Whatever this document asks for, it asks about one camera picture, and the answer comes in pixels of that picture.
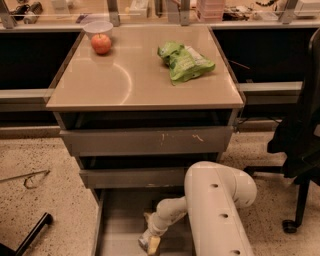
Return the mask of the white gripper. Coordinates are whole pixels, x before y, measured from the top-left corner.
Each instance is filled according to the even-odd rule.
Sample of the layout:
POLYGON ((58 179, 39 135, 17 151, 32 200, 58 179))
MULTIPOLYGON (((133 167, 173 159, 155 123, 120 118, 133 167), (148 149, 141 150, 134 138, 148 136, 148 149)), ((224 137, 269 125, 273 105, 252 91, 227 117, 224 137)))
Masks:
POLYGON ((152 235, 148 239, 147 255, 159 256, 161 243, 160 237, 168 230, 168 225, 156 212, 144 212, 143 216, 145 221, 148 222, 148 231, 152 235))

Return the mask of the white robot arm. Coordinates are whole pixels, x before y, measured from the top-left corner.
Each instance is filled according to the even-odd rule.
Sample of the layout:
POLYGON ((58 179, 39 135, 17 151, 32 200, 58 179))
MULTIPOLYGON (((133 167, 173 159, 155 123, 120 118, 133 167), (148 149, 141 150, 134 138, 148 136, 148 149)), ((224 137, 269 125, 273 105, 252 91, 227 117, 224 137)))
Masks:
POLYGON ((214 162, 193 164, 184 179, 185 195, 161 200, 147 214, 147 230, 138 239, 148 256, 157 254, 161 236, 187 216, 196 256, 254 256, 238 214, 253 204, 257 187, 242 170, 214 162))

